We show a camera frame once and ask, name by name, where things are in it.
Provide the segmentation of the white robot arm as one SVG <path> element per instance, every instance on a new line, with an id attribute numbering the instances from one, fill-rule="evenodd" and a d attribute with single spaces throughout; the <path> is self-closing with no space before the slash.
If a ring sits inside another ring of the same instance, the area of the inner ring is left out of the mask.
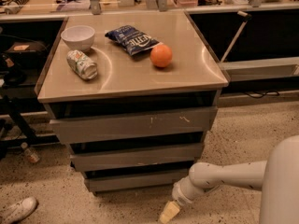
<path id="1" fill-rule="evenodd" d="M 220 185 L 259 190 L 259 224 L 299 224 L 299 136 L 281 141 L 266 161 L 225 166 L 197 162 L 174 184 L 159 221 L 168 223 L 181 207 Z"/>

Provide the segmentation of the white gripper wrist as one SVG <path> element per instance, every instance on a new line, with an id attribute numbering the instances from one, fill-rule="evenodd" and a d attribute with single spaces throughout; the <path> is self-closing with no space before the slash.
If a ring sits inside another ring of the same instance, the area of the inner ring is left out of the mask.
<path id="1" fill-rule="evenodd" d="M 172 189 L 174 201 L 166 203 L 164 210 L 159 216 L 159 221 L 162 224 L 167 224 L 180 212 L 181 206 L 193 203 L 196 198 L 204 194 L 204 190 L 196 187 L 188 176 L 183 177 L 174 184 Z"/>

